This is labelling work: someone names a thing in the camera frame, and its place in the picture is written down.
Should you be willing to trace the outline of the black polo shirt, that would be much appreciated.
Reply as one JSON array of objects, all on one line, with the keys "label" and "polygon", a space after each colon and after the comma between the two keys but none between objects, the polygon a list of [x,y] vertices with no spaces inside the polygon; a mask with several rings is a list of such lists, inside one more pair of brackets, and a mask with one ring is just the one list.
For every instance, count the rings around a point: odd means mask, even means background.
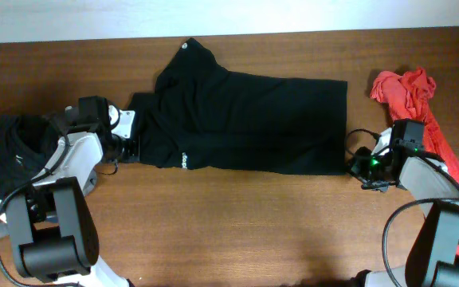
[{"label": "black polo shirt", "polygon": [[139,160],[286,175],[342,175],[347,82],[232,72],[193,38],[137,92]]}]

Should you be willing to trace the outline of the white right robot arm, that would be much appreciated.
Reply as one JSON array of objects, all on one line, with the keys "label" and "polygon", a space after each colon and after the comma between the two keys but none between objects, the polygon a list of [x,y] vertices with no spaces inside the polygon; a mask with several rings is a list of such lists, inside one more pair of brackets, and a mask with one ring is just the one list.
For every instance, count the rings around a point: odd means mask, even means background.
[{"label": "white right robot arm", "polygon": [[[409,191],[408,202],[387,219],[382,232],[382,271],[358,275],[358,286],[459,286],[459,184],[434,154],[411,147],[395,147],[373,155],[365,147],[348,164],[364,189],[383,191],[395,185]],[[406,263],[392,267],[388,237],[393,221],[411,207],[423,207],[425,220]]]}]

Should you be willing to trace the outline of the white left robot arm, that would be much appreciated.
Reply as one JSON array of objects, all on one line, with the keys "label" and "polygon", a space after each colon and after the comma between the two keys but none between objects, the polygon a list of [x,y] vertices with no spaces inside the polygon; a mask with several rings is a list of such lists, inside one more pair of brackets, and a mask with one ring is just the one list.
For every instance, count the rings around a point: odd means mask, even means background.
[{"label": "white left robot arm", "polygon": [[84,199],[83,188],[102,157],[96,134],[63,136],[45,167],[8,197],[7,229],[22,277],[53,285],[131,287],[101,258]]}]

